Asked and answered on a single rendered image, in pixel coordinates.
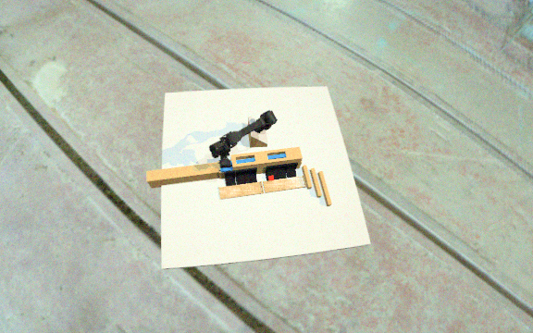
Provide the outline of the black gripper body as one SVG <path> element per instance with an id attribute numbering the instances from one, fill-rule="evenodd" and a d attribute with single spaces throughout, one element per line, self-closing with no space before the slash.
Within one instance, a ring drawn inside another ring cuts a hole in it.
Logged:
<path id="1" fill-rule="evenodd" d="M 223 159 L 219 160 L 220 167 L 230 167 L 231 166 L 230 160 L 228 159 L 229 152 L 230 152 L 230 149 L 228 149 L 228 150 L 223 149 L 222 150 L 221 158 L 223 158 Z"/>

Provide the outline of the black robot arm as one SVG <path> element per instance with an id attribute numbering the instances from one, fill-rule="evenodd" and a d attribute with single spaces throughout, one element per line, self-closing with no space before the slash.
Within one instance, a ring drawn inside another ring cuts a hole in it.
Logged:
<path id="1" fill-rule="evenodd" d="M 218 156 L 222 156 L 223 149 L 228 150 L 236 146 L 243 136 L 252 131 L 260 133 L 262 130 L 268 130 L 273 124 L 277 123 L 277 121 L 273 111 L 265 111 L 260 115 L 260 118 L 243 129 L 234 130 L 233 132 L 230 131 L 219 137 L 220 141 L 214 142 L 209 146 L 212 157 L 218 158 Z"/>

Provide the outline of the blue bar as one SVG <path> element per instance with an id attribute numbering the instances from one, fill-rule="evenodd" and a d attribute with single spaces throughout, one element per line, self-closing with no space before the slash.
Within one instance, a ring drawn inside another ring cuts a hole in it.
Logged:
<path id="1" fill-rule="evenodd" d="M 220 172 L 226 172 L 226 171 L 233 171 L 232 169 L 232 161 L 230 160 L 231 166 L 230 167 L 221 167 Z"/>

